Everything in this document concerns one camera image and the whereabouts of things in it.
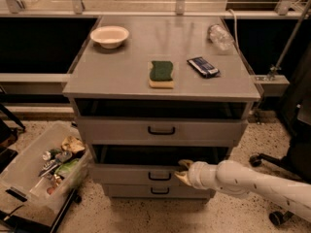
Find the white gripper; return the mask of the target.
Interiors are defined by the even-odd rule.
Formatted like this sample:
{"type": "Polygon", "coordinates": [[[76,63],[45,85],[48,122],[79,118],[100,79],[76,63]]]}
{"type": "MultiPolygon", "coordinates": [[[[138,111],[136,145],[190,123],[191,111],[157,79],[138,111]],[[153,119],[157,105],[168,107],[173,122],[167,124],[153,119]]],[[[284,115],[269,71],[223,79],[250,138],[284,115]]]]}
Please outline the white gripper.
{"type": "Polygon", "coordinates": [[[178,164],[188,171],[175,172],[174,175],[182,183],[191,185],[196,189],[218,189],[219,182],[216,178],[217,166],[206,162],[193,162],[189,159],[181,159],[178,164]]]}

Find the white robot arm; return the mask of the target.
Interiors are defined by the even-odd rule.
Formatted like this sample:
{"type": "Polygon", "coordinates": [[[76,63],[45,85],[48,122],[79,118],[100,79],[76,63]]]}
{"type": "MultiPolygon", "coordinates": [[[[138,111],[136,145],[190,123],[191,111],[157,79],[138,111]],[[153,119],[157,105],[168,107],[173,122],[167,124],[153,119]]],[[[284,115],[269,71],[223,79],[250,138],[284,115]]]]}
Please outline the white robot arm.
{"type": "Polygon", "coordinates": [[[175,176],[195,189],[214,189],[237,198],[254,192],[286,210],[269,214],[270,221],[279,226],[293,215],[311,221],[311,185],[256,172],[232,160],[219,164],[182,159],[182,171],[175,176]]]}

